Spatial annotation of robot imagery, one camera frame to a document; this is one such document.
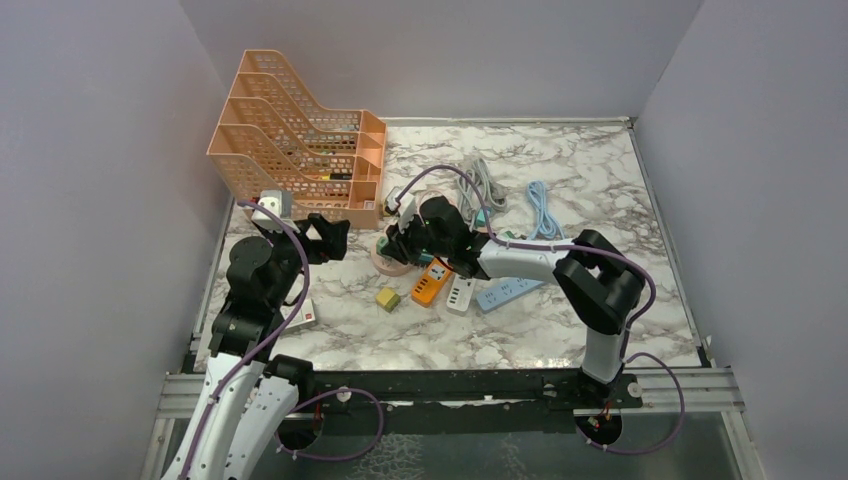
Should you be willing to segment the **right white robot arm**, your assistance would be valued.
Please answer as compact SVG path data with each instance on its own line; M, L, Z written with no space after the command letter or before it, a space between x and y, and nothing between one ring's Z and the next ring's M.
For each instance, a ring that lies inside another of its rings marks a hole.
M521 278L557 285L587 328L577 380L579 398L600 407L612 399L624 368L630 329L656 298L656 284L601 233L586 229L573 240L498 237L472 229L443 196L418 206L394 192L385 210L396 220L386 230L384 253L409 264L428 252L465 278Z

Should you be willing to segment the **green plug adapter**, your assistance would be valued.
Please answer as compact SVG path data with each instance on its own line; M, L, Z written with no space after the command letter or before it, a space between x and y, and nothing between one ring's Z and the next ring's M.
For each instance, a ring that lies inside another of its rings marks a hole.
M385 258L389 258L389 255L385 252L385 247L388 245L389 240L386 236L381 236L378 238L376 243L376 252L378 255L383 256Z

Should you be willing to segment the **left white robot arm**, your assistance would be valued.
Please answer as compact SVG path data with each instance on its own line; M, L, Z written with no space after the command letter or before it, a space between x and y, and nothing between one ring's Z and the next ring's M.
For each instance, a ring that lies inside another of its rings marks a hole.
M231 248L229 292L210 329L200 396L164 478L249 478L284 417L313 401L311 362L272 350L305 301L281 311L296 279L343 259L349 229L347 220L312 213Z

